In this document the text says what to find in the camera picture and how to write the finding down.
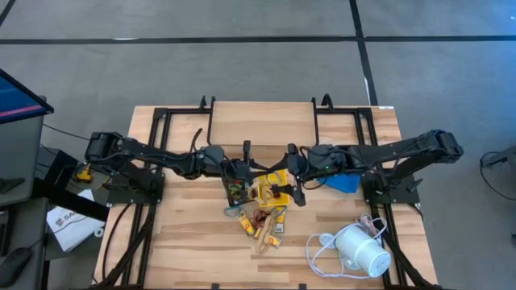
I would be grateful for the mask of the white cylindrical device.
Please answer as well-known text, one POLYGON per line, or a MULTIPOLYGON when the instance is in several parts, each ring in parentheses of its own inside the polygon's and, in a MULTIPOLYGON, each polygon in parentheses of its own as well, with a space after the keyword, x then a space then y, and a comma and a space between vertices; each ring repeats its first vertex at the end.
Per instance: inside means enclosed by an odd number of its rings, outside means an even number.
POLYGON ((390 267, 391 254, 387 252, 362 226, 344 227, 335 238, 335 248, 344 269, 362 270, 366 278, 382 276, 390 267))

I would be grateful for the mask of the wooden shelf riser black legs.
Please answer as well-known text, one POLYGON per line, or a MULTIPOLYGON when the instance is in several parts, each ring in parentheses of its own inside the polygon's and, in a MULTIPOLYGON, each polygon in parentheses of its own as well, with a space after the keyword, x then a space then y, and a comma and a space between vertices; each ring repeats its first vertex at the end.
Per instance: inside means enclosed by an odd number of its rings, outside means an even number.
POLYGON ((220 145, 231 158, 251 156, 267 167, 280 160, 287 145, 315 145, 313 104, 287 101, 216 101, 210 121, 210 144, 220 145))

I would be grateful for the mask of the thin red rubber band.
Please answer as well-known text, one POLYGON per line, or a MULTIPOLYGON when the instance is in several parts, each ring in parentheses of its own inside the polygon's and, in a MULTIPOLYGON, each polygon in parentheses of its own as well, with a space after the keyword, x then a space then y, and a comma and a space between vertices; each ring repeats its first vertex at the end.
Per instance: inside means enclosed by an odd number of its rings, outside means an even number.
POLYGON ((251 224, 256 230, 263 228, 268 216, 269 212, 263 210, 256 210, 253 216, 250 218, 251 224))

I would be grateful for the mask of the small yellow tool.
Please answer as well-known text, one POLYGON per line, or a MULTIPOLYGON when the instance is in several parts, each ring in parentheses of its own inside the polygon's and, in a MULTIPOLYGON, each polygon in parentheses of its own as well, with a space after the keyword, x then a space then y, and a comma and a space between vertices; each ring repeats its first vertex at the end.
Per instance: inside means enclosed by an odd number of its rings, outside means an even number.
POLYGON ((78 168, 75 171, 74 176, 77 181, 88 184, 94 180, 89 165, 86 165, 83 168, 78 168))

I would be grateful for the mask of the computer monitor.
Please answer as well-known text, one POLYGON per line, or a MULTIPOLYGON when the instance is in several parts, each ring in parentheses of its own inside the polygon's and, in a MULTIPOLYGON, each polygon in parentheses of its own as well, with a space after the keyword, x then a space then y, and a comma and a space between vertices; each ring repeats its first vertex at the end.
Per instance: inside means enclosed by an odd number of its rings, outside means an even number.
POLYGON ((31 198, 46 97, 0 69, 0 207, 31 198))

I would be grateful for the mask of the blue plastic basket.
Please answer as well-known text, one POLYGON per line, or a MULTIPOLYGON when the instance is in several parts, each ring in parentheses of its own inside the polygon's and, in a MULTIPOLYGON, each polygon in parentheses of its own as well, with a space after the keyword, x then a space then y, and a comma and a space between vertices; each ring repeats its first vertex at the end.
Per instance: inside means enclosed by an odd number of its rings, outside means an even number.
POLYGON ((342 193, 356 193, 360 187, 361 175, 339 174, 326 178, 325 185, 342 193))

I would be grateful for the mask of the black computer mouse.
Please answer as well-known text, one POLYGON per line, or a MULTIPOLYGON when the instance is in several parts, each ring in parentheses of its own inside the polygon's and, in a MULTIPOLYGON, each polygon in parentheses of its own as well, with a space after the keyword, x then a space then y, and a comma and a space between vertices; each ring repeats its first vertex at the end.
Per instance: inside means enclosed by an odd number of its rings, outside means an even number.
POLYGON ((30 259, 31 249, 29 247, 19 247, 8 254, 0 263, 0 288, 13 285, 30 259))

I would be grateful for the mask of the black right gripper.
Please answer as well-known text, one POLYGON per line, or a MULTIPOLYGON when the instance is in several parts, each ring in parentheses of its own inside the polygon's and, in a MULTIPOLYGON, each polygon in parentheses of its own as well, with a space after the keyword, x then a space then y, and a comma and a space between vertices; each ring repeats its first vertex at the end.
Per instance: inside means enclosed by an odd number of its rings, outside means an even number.
POLYGON ((287 145, 285 157, 288 172, 293 176, 293 183, 287 185, 272 184, 270 190, 274 197, 279 197, 281 194, 289 195, 293 197, 297 206, 303 207, 306 205, 306 197, 300 187, 313 180, 310 176, 309 161, 294 143, 287 145))

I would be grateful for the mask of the yellow plastic basket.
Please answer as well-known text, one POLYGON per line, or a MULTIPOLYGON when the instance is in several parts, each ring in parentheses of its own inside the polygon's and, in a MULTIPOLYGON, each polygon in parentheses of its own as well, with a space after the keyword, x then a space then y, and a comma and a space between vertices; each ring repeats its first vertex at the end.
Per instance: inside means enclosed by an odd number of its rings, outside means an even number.
POLYGON ((270 190, 272 184, 288 184, 287 171, 285 169, 277 170, 275 173, 278 173, 281 176, 281 182, 265 182, 263 179, 260 179, 260 182, 264 184, 263 194, 265 197, 265 203, 258 203, 260 207, 276 207, 289 204, 289 195, 281 194, 279 197, 274 197, 272 195, 270 190))

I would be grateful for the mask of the black plastic basket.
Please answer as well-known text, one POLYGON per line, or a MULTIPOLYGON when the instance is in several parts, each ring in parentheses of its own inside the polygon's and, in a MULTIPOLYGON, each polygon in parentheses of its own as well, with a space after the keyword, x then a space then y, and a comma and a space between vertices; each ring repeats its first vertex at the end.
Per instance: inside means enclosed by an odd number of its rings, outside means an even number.
POLYGON ((243 205, 251 202, 248 195, 248 183, 245 180, 223 179, 229 206, 243 205))

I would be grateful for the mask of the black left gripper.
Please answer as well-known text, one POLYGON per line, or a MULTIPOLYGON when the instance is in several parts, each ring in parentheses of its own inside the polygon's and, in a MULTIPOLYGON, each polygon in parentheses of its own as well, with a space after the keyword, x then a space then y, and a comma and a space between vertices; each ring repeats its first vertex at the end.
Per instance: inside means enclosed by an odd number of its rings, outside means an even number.
POLYGON ((226 175, 233 180, 254 182, 255 180, 263 179, 265 182, 281 182, 281 176, 278 173, 267 173, 270 172, 270 169, 257 163, 252 158, 250 140, 243 142, 243 158, 227 159, 225 166, 226 175))

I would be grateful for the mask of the black metal table frame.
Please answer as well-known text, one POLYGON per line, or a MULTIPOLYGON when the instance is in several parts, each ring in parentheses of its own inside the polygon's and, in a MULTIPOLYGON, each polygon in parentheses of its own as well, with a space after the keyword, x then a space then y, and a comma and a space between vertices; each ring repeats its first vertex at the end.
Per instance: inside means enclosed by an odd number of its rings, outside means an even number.
MULTIPOLYGON (((175 152, 188 151, 191 143, 209 145, 215 102, 207 107, 138 106, 129 136, 175 152)), ((313 104, 317 143, 377 145, 401 139, 391 108, 308 102, 313 104)), ((345 194, 309 183, 306 206, 287 209, 281 246, 257 255, 255 240, 246 235, 236 218, 224 215, 227 200, 219 180, 184 180, 170 170, 164 175, 164 193, 158 205, 111 207, 94 270, 96 281, 106 281, 138 229, 151 218, 150 232, 122 271, 118 288, 382 289, 417 283, 399 262, 392 264, 386 277, 360 280, 353 272, 348 278, 339 278, 334 251, 317 260, 326 277, 310 269, 306 255, 317 250, 314 234, 337 231, 372 211, 361 193, 345 194)))

